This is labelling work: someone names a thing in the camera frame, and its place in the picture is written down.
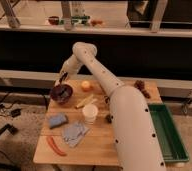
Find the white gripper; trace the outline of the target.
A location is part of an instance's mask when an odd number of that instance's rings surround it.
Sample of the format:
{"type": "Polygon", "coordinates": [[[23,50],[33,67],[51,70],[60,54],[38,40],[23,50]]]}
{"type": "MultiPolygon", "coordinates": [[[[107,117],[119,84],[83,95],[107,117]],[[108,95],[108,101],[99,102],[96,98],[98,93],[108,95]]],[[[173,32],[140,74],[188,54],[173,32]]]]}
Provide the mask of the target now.
{"type": "Polygon", "coordinates": [[[71,61],[70,59],[66,60],[63,63],[63,66],[59,72],[60,78],[56,80],[55,86],[62,84],[62,82],[66,80],[68,75],[74,75],[76,73],[75,65],[76,63],[74,61],[71,61]]]}

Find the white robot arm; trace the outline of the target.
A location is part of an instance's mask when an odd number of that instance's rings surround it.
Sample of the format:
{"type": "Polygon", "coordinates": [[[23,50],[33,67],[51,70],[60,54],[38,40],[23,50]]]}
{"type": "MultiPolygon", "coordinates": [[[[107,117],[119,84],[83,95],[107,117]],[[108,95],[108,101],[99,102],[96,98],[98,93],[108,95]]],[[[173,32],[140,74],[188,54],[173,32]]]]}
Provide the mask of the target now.
{"type": "Polygon", "coordinates": [[[121,81],[97,59],[94,44],[76,42],[60,78],[85,65],[109,97],[115,147],[122,171],[166,171],[147,101],[140,90],[121,81]]]}

